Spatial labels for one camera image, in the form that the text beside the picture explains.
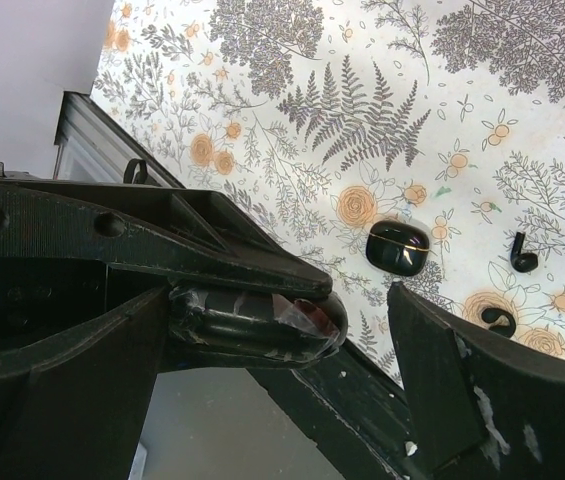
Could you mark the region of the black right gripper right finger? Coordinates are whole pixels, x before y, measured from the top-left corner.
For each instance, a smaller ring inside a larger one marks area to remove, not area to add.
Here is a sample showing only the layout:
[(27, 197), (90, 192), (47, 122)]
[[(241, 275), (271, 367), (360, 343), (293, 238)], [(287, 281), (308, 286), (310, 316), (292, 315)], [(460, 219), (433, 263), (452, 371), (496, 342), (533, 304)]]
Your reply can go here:
[(429, 479), (565, 479), (565, 360), (394, 283), (388, 319)]

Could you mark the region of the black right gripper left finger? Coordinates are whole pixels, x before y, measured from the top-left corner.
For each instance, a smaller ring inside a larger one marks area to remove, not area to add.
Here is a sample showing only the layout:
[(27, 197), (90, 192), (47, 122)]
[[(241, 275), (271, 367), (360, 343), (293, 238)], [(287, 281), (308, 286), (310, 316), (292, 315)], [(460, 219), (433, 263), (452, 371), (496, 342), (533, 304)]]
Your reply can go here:
[(125, 479), (167, 336), (163, 288), (0, 352), (0, 479)]

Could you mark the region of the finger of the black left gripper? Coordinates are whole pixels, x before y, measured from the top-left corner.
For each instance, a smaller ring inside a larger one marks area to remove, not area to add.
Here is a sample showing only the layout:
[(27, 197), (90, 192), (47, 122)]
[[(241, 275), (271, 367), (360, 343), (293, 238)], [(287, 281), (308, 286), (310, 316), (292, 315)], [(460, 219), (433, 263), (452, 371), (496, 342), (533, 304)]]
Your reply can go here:
[(283, 295), (332, 291), (329, 274), (207, 190), (0, 179), (0, 258), (94, 260)]

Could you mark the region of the taped black charging case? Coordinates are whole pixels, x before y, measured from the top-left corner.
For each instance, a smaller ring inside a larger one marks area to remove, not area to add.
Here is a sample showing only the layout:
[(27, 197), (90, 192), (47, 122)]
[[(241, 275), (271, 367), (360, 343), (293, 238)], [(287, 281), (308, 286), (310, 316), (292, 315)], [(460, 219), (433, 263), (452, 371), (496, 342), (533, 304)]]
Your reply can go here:
[(348, 331), (337, 294), (324, 299), (203, 286), (170, 294), (163, 372), (302, 369), (338, 352)]

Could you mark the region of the black earbud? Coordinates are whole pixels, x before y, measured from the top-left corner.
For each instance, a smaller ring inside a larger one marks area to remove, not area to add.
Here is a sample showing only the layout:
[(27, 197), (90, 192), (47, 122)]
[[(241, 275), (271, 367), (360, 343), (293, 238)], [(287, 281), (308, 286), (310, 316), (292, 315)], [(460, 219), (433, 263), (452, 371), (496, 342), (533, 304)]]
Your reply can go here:
[(525, 238), (526, 235), (523, 232), (515, 234), (509, 255), (512, 268), (519, 273), (530, 273), (539, 265), (536, 253), (523, 250)]

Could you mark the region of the glossy black gold-trim case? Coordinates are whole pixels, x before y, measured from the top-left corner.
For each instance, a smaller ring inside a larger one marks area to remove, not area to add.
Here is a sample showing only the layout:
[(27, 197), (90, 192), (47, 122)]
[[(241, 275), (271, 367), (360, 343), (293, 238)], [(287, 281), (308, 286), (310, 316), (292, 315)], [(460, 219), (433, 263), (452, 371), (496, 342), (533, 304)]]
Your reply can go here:
[(429, 251), (429, 238), (421, 229), (397, 220), (382, 220), (372, 225), (365, 254), (373, 266), (385, 272), (413, 277), (423, 270)]

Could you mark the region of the floral table mat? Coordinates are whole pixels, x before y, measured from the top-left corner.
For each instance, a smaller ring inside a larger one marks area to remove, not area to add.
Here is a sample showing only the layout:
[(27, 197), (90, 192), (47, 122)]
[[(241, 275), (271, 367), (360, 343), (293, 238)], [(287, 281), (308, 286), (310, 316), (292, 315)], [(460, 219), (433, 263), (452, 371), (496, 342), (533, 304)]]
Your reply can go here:
[(565, 360), (565, 1), (117, 1), (92, 96), (329, 273), (374, 362), (394, 277), (365, 246), (390, 218), (431, 243), (410, 290), (506, 309)]

